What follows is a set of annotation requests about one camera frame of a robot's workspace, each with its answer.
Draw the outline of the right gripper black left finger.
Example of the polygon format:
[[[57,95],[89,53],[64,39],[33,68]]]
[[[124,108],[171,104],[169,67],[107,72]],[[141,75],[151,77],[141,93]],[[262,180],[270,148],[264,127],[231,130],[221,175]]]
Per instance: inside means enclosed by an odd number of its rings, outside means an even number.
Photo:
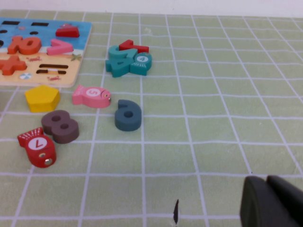
[[[289,216],[267,179],[256,176],[245,178],[240,218],[243,227],[299,227]]]

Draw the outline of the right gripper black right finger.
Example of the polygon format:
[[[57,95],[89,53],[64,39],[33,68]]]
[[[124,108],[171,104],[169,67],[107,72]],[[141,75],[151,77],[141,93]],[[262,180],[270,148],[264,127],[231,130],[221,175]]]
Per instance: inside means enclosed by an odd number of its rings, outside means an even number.
[[[300,227],[303,226],[303,192],[285,179],[270,175],[267,177],[267,183],[278,196],[283,207],[289,216]]]

